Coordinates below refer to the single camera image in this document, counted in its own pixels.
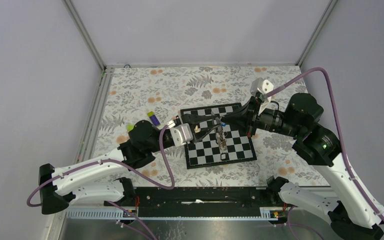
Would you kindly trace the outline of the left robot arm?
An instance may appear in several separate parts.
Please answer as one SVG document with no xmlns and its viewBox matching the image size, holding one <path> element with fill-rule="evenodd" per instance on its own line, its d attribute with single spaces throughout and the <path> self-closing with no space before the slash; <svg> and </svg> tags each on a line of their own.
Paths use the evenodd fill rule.
<svg viewBox="0 0 384 240">
<path fill-rule="evenodd" d="M 186 114 L 159 129 L 148 120 L 140 120 L 128 132 L 129 139 L 98 157 L 65 166 L 50 163 L 39 168 L 39 186 L 31 195 L 40 195 L 38 207 L 43 215 L 59 213 L 75 203 L 116 202 L 128 206 L 135 200 L 135 192 L 127 187 L 129 178 L 122 177 L 116 184 L 98 184 L 97 180 L 114 174 L 134 173 L 154 185 L 172 190 L 175 180 L 165 149 L 202 141 L 212 131 L 222 130 L 225 123 L 216 115 Z M 163 185 L 139 172 L 161 153 L 167 168 L 170 185 Z"/>
</svg>

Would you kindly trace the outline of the black key tag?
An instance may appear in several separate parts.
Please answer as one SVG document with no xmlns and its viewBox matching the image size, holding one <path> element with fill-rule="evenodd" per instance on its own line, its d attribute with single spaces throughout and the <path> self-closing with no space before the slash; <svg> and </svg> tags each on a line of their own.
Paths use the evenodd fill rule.
<svg viewBox="0 0 384 240">
<path fill-rule="evenodd" d="M 221 161 L 227 161 L 229 159 L 229 156 L 228 156 L 228 154 L 227 153 L 221 153 L 220 154 L 220 160 Z"/>
</svg>

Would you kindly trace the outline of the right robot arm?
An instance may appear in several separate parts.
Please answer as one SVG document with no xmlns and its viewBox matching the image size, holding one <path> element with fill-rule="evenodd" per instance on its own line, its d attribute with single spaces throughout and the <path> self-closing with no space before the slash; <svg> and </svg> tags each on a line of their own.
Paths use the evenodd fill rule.
<svg viewBox="0 0 384 240">
<path fill-rule="evenodd" d="M 247 104 L 224 115 L 221 121 L 245 132 L 256 130 L 292 137 L 293 150 L 318 171 L 335 192 L 334 198 L 323 197 L 302 189 L 283 177 L 267 180 L 267 201 L 273 206 L 282 203 L 299 207 L 318 216 L 344 240 L 379 240 L 383 236 L 384 206 L 376 202 L 358 183 L 338 137 L 319 124 L 323 108 L 308 93 L 294 94 L 285 109 L 259 111 L 261 101 L 251 97 Z"/>
</svg>

